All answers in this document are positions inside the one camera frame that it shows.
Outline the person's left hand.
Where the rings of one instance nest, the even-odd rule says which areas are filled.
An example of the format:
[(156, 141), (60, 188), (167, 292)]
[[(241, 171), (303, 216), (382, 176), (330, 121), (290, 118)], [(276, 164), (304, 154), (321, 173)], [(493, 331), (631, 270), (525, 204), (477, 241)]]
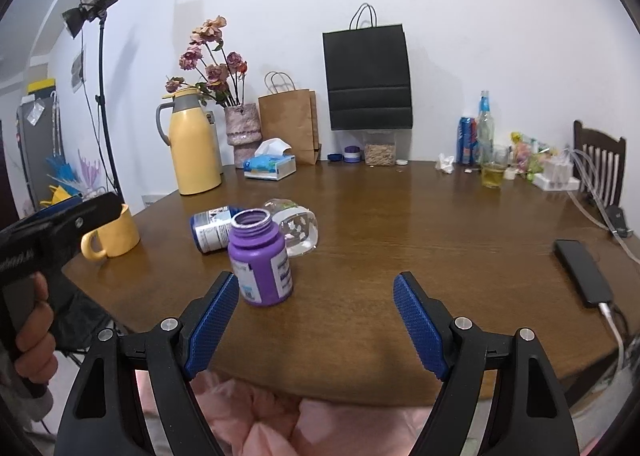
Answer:
[(33, 384), (47, 384), (58, 370), (55, 340), (50, 328), (54, 314), (48, 303), (49, 289), (41, 273), (30, 276), (35, 290), (34, 309), (16, 337), (21, 356), (14, 363), (17, 375)]

